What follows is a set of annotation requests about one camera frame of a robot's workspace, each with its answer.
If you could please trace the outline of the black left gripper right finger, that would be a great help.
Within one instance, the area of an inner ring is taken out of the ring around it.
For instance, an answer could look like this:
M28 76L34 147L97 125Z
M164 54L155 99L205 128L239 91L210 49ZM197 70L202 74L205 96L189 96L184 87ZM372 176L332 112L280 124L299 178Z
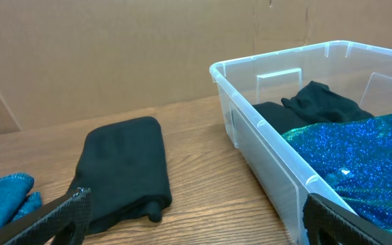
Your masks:
M392 234L319 194L308 194L303 213L311 245L392 245Z

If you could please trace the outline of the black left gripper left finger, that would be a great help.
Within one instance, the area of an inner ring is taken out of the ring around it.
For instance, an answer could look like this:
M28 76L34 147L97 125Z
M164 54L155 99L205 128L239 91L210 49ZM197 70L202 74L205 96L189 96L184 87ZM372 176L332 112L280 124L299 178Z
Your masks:
M81 244L91 210L91 190L77 188L2 227L0 244Z

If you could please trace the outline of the blue denim jeans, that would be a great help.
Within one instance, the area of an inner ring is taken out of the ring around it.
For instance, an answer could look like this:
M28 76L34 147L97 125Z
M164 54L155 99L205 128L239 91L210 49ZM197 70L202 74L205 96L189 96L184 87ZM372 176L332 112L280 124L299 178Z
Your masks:
M39 192L31 192L34 178L25 173L0 178L0 228L42 207Z

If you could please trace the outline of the blue sparkly cloth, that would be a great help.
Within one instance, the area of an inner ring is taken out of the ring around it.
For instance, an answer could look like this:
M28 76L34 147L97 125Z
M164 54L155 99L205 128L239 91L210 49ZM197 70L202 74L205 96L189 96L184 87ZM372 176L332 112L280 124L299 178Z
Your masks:
M362 218L392 234L392 114L283 134Z

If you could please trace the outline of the black cloth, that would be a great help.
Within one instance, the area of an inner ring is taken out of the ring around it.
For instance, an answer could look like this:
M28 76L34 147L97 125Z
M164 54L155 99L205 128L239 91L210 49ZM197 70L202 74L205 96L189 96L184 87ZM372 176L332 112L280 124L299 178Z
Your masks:
M309 125L293 110L273 102L253 105L253 108L279 133L283 134L296 128Z
M89 234L143 216L161 222L172 194L159 122L145 116L92 130L69 185L78 187L91 190Z
M330 91L326 84L315 81L303 87L296 96L282 98L281 103L309 124L347 123L374 117L353 100Z

